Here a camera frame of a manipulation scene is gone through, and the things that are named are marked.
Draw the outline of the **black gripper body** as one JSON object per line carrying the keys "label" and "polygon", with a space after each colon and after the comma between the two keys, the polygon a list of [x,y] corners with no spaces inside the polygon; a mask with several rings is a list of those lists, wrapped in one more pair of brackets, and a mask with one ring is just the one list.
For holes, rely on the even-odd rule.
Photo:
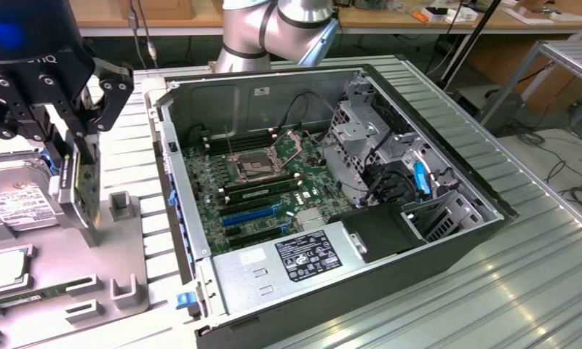
{"label": "black gripper body", "polygon": [[[97,62],[67,1],[0,1],[0,74],[29,104],[47,104],[43,74],[57,79],[73,104],[94,109],[86,83]],[[0,85],[0,109],[7,87]]]}

